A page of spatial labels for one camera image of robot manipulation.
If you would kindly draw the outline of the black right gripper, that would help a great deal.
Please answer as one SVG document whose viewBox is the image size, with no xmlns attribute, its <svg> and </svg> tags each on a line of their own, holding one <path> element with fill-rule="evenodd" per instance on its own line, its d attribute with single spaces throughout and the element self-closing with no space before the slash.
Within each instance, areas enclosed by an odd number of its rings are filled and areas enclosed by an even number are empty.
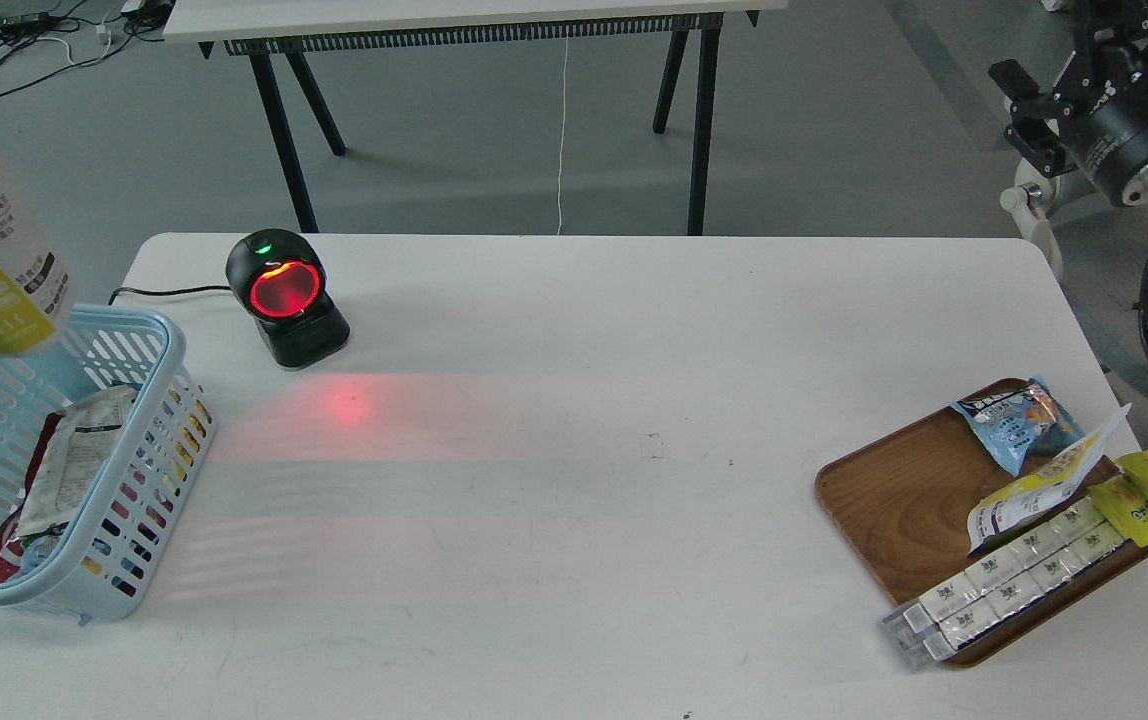
<svg viewBox="0 0 1148 720">
<path fill-rule="evenodd" d="M 1073 53 L 1049 90 L 1017 60 L 987 76 L 1007 96 L 1004 137 L 1046 177 L 1073 169 L 1114 206 L 1148 201 L 1148 1 L 1073 1 Z"/>
</svg>

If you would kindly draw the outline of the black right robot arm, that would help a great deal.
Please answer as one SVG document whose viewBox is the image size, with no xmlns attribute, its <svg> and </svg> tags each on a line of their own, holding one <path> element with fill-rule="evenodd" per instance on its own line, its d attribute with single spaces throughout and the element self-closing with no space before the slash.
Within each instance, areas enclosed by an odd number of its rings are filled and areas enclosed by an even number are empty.
<svg viewBox="0 0 1148 720">
<path fill-rule="evenodd" d="M 1017 60 L 990 67 L 1021 160 L 999 201 L 1022 237 L 1060 268 L 1050 214 L 1097 192 L 1115 208 L 1148 206 L 1148 1 L 1049 1 L 1071 14 L 1073 49 L 1050 88 Z M 1137 301 L 1148 365 L 1148 256 Z"/>
</svg>

